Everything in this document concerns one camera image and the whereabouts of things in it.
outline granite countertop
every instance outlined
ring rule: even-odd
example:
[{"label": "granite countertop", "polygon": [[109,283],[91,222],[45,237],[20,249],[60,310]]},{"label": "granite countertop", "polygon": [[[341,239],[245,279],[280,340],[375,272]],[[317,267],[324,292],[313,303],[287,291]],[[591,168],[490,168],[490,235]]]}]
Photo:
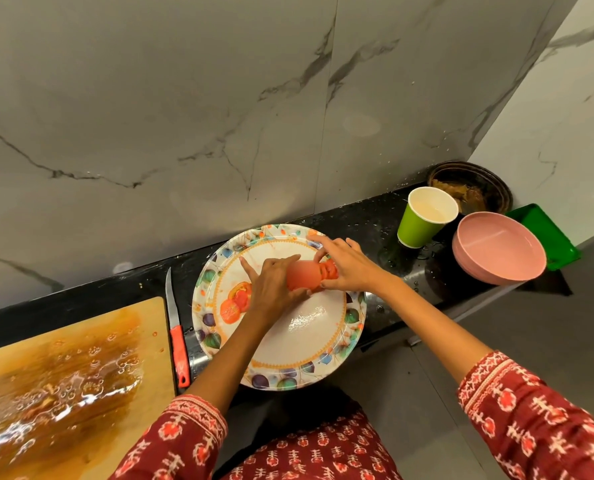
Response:
[{"label": "granite countertop", "polygon": [[[366,256],[400,276],[441,310],[492,288],[464,273],[454,260],[450,244],[456,223],[446,226],[435,236],[435,241],[420,250],[407,249],[397,241],[397,227],[406,208],[406,199],[416,186],[297,219],[292,223],[317,229],[332,238],[354,239],[360,243]],[[192,294],[203,266],[221,244],[219,242],[122,274],[2,308],[0,347],[155,296],[165,298],[166,272],[172,267],[175,300],[195,377],[207,360],[192,330]],[[406,326],[377,296],[368,294],[367,304],[365,327],[358,343],[360,349]],[[241,389],[240,396],[259,393],[244,387]]]}]

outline white wall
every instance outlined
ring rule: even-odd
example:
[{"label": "white wall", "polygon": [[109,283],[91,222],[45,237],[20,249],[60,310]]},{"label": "white wall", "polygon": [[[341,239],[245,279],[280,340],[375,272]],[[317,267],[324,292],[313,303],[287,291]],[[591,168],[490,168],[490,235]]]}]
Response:
[{"label": "white wall", "polygon": [[579,0],[470,160],[574,244],[594,236],[594,0]]},{"label": "white wall", "polygon": [[468,158],[575,1],[0,0],[0,306]]}]

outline green paper cup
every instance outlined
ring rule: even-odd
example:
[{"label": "green paper cup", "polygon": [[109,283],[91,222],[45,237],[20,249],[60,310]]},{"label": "green paper cup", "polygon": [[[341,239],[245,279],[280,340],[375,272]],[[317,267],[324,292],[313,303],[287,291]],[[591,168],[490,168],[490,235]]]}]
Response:
[{"label": "green paper cup", "polygon": [[408,195],[397,238],[405,247],[417,249],[459,214],[457,202],[434,187],[418,187]]}]

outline wooden cutting board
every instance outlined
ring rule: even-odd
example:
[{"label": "wooden cutting board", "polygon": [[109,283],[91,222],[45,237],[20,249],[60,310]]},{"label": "wooden cutting board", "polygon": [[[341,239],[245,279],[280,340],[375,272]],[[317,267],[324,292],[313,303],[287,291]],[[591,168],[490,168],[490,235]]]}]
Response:
[{"label": "wooden cutting board", "polygon": [[2,347],[0,479],[105,479],[174,396],[162,298]]}]

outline sleeve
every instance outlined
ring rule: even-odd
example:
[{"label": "sleeve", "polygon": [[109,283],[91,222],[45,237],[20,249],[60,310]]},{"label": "sleeve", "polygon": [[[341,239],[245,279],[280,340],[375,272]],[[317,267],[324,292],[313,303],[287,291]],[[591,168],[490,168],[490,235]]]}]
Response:
[{"label": "sleeve", "polygon": [[176,397],[110,479],[208,480],[227,432],[212,404],[194,395]]},{"label": "sleeve", "polygon": [[519,480],[594,480],[594,419],[501,352],[462,380],[461,407]]}]

